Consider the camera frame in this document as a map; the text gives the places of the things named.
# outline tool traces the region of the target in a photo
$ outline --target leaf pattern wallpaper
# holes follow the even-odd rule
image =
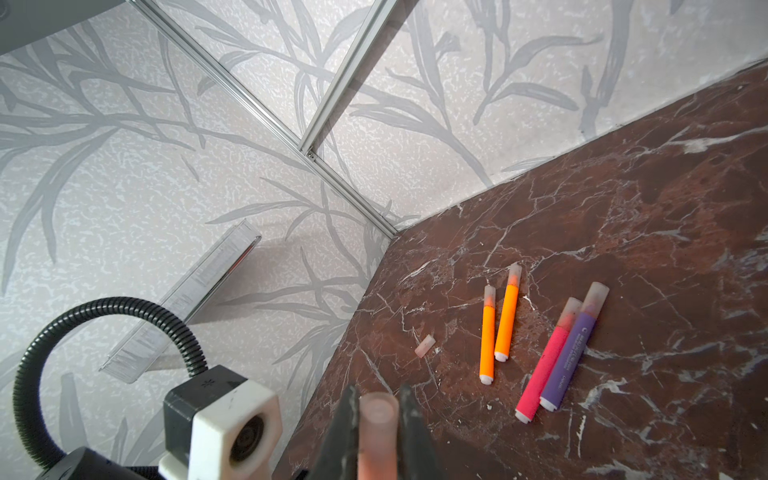
[[[157,3],[301,137],[372,0]]]
[[[158,301],[243,218],[263,240],[192,329],[211,365],[279,394],[276,460],[388,244],[130,5],[0,57],[0,198],[7,478],[38,471],[11,411],[34,335],[84,301]],[[134,324],[89,323],[49,359],[42,405],[64,449],[157,462],[180,357],[132,385],[98,372]]]
[[[403,0],[320,156],[403,228],[765,58],[767,18],[760,0]]]

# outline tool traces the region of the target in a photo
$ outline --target white camera housing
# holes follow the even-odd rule
[[[245,458],[233,459],[238,435],[257,416],[263,421],[260,441]],[[275,392],[245,380],[194,413],[188,466],[166,452],[160,460],[160,474],[167,480],[269,480],[270,456],[282,433],[283,422]],[[244,434],[249,439],[253,437],[252,432]]]

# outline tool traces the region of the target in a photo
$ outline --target highlighter in gripper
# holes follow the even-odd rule
[[[498,324],[496,336],[496,348],[493,355],[499,362],[506,362],[509,358],[509,346],[512,344],[512,327],[515,325],[515,309],[518,305],[518,291],[520,290],[520,276],[523,267],[519,263],[509,266],[507,278],[507,290],[504,294],[504,306],[502,307],[502,319]]]
[[[568,338],[568,334],[576,321],[576,315],[578,315],[580,309],[581,301],[574,297],[569,298],[565,303],[565,308],[563,313],[560,314],[558,324],[554,328],[552,336],[549,337],[547,346],[538,360],[531,379],[528,380],[528,384],[525,386],[525,391],[523,396],[520,397],[518,406],[515,407],[515,417],[521,422],[530,422],[536,414],[541,391],[544,390],[544,385],[552,373],[554,363],[558,361],[560,351],[563,350],[565,340]]]
[[[482,336],[480,342],[480,382],[493,382],[493,334],[496,327],[496,288],[485,286],[485,302],[482,307]]]
[[[587,296],[584,298],[584,304],[581,305],[581,312],[576,317],[571,333],[565,340],[563,351],[560,352],[558,361],[552,369],[552,374],[547,380],[547,385],[541,392],[541,406],[550,412],[560,408],[565,390],[568,389],[568,383],[571,382],[581,354],[587,346],[587,340],[592,334],[594,323],[598,321],[598,315],[600,315],[600,310],[605,303],[605,297],[608,296],[608,290],[607,286],[598,282],[593,282],[589,287]]]

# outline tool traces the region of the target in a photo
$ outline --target camera lens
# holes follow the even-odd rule
[[[245,424],[240,433],[237,434],[234,445],[232,445],[232,451],[230,452],[230,460],[233,462],[242,462],[256,447],[259,446],[261,436],[264,434],[264,421],[261,416],[256,415],[248,423]]]

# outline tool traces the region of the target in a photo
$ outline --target brown marble countertop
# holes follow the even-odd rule
[[[511,358],[484,386],[483,286],[500,311],[515,261]],[[563,405],[524,425],[525,382],[592,281],[611,293]],[[274,478],[313,464],[349,383],[412,385],[447,478],[768,478],[766,319],[764,65],[398,236]]]

